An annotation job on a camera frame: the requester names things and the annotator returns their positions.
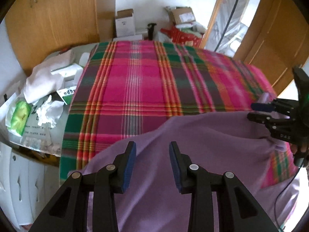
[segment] white box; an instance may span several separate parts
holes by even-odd
[[[143,40],[143,35],[133,35],[133,36],[124,36],[124,37],[116,37],[113,39],[114,42],[117,41],[137,41],[137,40]]]
[[[115,24],[117,37],[135,35],[133,9],[118,11]]]

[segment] red bag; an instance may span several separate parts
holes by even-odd
[[[173,43],[184,44],[186,46],[200,47],[202,38],[199,38],[193,34],[182,32],[177,29],[175,26],[172,26],[172,29],[161,29],[162,33],[166,34],[169,38],[172,39]]]

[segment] blue gripper pad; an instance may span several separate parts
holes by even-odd
[[[124,175],[123,175],[124,177],[123,185],[122,185],[123,192],[125,192],[127,188],[129,187],[131,176],[132,176],[132,171],[133,171],[133,166],[134,166],[135,159],[136,159],[136,143],[135,142],[132,142],[132,143],[133,143],[132,150],[129,154],[129,158],[128,158],[126,168],[124,171]]]
[[[169,153],[170,153],[170,160],[171,160],[171,165],[172,165],[172,170],[173,170],[173,175],[174,175],[176,187],[177,187],[178,191],[181,193],[181,191],[182,191],[181,172],[180,172],[180,167],[178,165],[172,143],[170,143],[170,146],[169,146]]]
[[[262,104],[262,103],[252,103],[251,109],[253,111],[266,112],[266,113],[271,113],[275,110],[275,108],[271,104]]]

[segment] green package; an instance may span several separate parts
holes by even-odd
[[[14,130],[20,136],[23,135],[27,119],[31,112],[31,105],[25,101],[19,101],[12,115],[10,129]]]

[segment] plaid tablecloth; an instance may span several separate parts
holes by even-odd
[[[262,72],[224,55],[151,41],[100,43],[72,103],[60,178],[116,141],[153,131],[172,116],[247,111],[263,92]],[[274,152],[264,187],[296,171],[291,152]]]

